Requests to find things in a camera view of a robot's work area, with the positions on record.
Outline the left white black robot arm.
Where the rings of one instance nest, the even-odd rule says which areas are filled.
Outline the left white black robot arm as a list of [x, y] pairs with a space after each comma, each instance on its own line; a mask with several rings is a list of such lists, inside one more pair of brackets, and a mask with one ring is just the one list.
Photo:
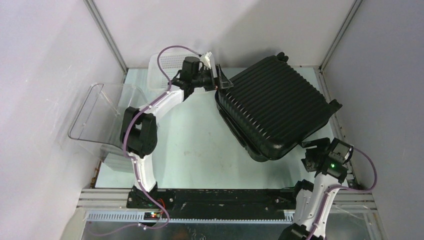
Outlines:
[[158, 143], [158, 121], [184, 102], [195, 89], [215, 91], [233, 86], [210, 51], [200, 56], [185, 57], [181, 69], [167, 80], [167, 88], [156, 99], [141, 107], [129, 106], [124, 112], [121, 126], [123, 154], [132, 163], [134, 186], [142, 191], [138, 201], [145, 208], [153, 208], [158, 202], [158, 194], [152, 191], [157, 184], [153, 152]]

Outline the white perforated plastic basket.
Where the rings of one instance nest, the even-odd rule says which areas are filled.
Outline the white perforated plastic basket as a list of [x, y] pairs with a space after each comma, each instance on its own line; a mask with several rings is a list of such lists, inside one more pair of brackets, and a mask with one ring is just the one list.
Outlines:
[[157, 63], [158, 55], [157, 53], [150, 57], [146, 80], [147, 89], [155, 95], [160, 95], [169, 85], [169, 81], [162, 71], [172, 79], [182, 68], [183, 61], [186, 57], [200, 58], [195, 53], [182, 51], [181, 49], [171, 52], [166, 51], [159, 58], [161, 71]]

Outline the clear acrylic bin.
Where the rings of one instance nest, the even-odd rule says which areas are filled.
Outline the clear acrylic bin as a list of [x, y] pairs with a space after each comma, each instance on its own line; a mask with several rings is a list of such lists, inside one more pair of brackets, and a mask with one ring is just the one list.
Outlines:
[[145, 94], [136, 85], [94, 83], [74, 117], [68, 137], [112, 170], [131, 173], [132, 163], [124, 157], [120, 139], [124, 113], [128, 107], [146, 103]]

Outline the aluminium frame rail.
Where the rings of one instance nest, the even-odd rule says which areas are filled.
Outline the aluminium frame rail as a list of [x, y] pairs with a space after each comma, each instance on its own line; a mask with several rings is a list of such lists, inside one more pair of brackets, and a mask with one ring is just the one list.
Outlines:
[[291, 223], [297, 201], [292, 189], [159, 189], [165, 212], [132, 189], [83, 189], [77, 207], [89, 220], [158, 223]]

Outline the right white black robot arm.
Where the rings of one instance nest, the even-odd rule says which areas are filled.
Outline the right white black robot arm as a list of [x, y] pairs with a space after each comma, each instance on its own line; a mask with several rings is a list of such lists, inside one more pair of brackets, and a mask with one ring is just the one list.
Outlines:
[[354, 152], [354, 147], [337, 138], [320, 138], [303, 141], [300, 146], [306, 150], [301, 160], [314, 181], [298, 181], [291, 194], [295, 207], [293, 220], [285, 228], [281, 240], [325, 240], [330, 210], [348, 169], [344, 166]]

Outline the black ribbed hard-shell suitcase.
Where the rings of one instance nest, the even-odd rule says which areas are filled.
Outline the black ribbed hard-shell suitcase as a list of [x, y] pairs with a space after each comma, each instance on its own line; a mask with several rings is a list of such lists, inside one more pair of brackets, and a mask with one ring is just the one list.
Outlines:
[[217, 109], [256, 162], [283, 158], [323, 128], [342, 105], [324, 95], [280, 52], [233, 76], [233, 87], [215, 93]]

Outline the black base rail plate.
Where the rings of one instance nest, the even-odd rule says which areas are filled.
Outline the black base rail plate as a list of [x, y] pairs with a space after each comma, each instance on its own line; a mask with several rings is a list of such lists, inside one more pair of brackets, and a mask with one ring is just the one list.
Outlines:
[[149, 193], [171, 219], [283, 220], [296, 208], [293, 188], [188, 189], [159, 188]]

